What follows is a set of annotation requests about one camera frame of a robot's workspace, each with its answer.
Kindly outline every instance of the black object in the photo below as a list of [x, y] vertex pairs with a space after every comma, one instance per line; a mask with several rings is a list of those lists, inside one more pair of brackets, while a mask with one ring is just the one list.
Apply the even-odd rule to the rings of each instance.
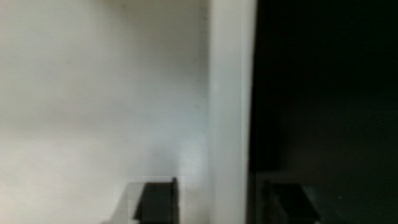
[[147, 183], [143, 186], [133, 219], [140, 224], [177, 224], [177, 180], [170, 183]]
[[319, 215], [298, 184], [261, 187], [261, 224], [314, 224]]

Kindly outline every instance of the white wall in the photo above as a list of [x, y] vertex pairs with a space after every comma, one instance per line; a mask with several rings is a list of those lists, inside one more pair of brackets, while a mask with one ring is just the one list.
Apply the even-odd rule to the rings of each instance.
[[0, 2], [0, 223], [99, 224], [127, 182], [174, 175], [206, 223], [204, 6]]
[[213, 224], [245, 223], [254, 9], [254, 0], [211, 0], [209, 176]]

